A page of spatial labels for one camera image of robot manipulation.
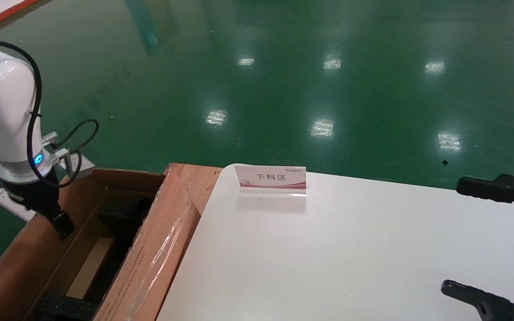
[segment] red floor stripe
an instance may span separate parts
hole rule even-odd
[[[16,5],[12,6],[11,8],[9,8],[7,10],[4,10],[3,12],[0,13],[0,21],[4,20],[5,18],[7,18],[9,16],[16,14],[17,12],[20,12],[21,10],[27,8],[28,6],[30,6],[31,4],[34,4],[37,1],[38,0],[25,0],[23,2],[20,2]]]

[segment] metal bracket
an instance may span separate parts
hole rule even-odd
[[[58,137],[59,135],[56,132],[51,132],[43,136],[43,138],[41,138],[41,144],[43,145],[43,148],[53,144]],[[78,154],[70,154],[70,151],[67,148],[61,148],[57,151],[48,152],[50,154],[49,158],[51,159],[53,166],[59,165],[59,167],[61,167],[61,169],[63,169],[67,175],[70,177],[73,176],[79,162]],[[80,154],[80,156],[82,159],[80,160],[80,170],[77,175],[77,179],[90,175],[96,167],[94,163],[92,163],[84,155]]]

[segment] cardboard piece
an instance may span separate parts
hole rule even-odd
[[[166,167],[164,175],[167,176],[171,172],[176,173],[180,177],[198,212],[203,214],[203,210],[206,209],[206,204],[210,200],[211,193],[222,170],[221,167],[170,163]]]
[[[100,268],[103,266],[112,250],[114,250],[114,239],[98,238],[92,250],[88,253],[77,277],[74,279],[73,283],[71,283],[71,287],[66,295],[77,299],[84,299],[92,285],[92,281],[99,273]]]

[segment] black cable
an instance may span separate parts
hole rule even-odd
[[[94,125],[95,125],[94,130],[92,131],[92,134],[90,134],[90,137],[88,137],[87,140],[83,142],[83,144],[80,144],[79,146],[70,149],[71,153],[77,152],[78,150],[80,150],[81,148],[86,146],[88,143],[90,143],[90,141],[94,138],[94,136],[96,136],[96,133],[98,132],[98,121],[96,121],[95,119],[91,118],[91,119],[83,120],[82,122],[77,124],[77,126],[75,126],[75,128],[73,128],[73,130],[71,130],[71,132],[69,134],[67,134],[67,136],[65,136],[65,138],[63,138],[63,140],[61,140],[61,142],[58,142],[57,144],[51,144],[51,147],[54,149],[61,148],[61,146],[63,146],[63,144],[66,143],[67,140],[69,140],[69,138],[71,138],[71,136],[73,136],[73,134],[75,132],[77,132],[77,130],[78,130],[78,128],[80,128],[80,126],[82,126],[86,123],[89,123],[89,122],[94,123]]]
[[[29,125],[27,126],[27,162],[29,162],[29,166],[31,167],[31,170],[33,170],[33,173],[35,173],[35,175],[37,176],[38,179],[40,179],[45,184],[50,185],[52,187],[60,189],[62,187],[71,185],[71,183],[73,183],[73,181],[77,178],[77,175],[80,172],[80,167],[82,165],[82,155],[80,154],[79,150],[81,148],[83,148],[84,146],[86,146],[98,132],[98,121],[95,119],[87,119],[87,120],[80,122],[77,126],[75,126],[75,128],[73,130],[71,130],[71,132],[63,140],[61,140],[61,142],[59,142],[59,144],[55,144],[55,146],[57,146],[57,148],[59,148],[78,130],[78,128],[80,128],[80,126],[82,126],[83,124],[85,124],[87,122],[94,122],[96,127],[95,127],[94,131],[92,132],[91,136],[85,142],[83,142],[83,144],[80,144],[79,146],[75,147],[69,153],[68,157],[70,157],[70,155],[74,154],[74,153],[77,153],[77,155],[78,155],[77,169],[73,172],[73,176],[71,176],[70,179],[66,183],[63,183],[63,184],[55,184],[55,183],[47,180],[43,175],[41,175],[41,173],[37,169],[37,166],[35,166],[35,162],[33,160],[33,130],[35,128],[35,122],[37,121],[37,117],[41,116],[41,114],[39,114],[39,108],[41,107],[41,94],[43,92],[43,89],[42,89],[43,83],[41,80],[41,72],[39,71],[39,67],[37,66],[37,63],[35,62],[35,59],[33,59],[33,57],[31,57],[29,55],[29,53],[27,53],[23,49],[17,47],[16,45],[12,45],[11,43],[5,42],[5,41],[0,41],[0,46],[8,48],[8,49],[12,49],[13,51],[19,53],[29,62],[29,64],[31,65],[31,68],[33,68],[33,75],[35,78],[35,103],[33,105],[33,110],[31,111],[31,118],[29,119]]]

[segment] printed label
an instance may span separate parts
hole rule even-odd
[[[241,187],[307,188],[306,167],[235,165],[235,171]]]

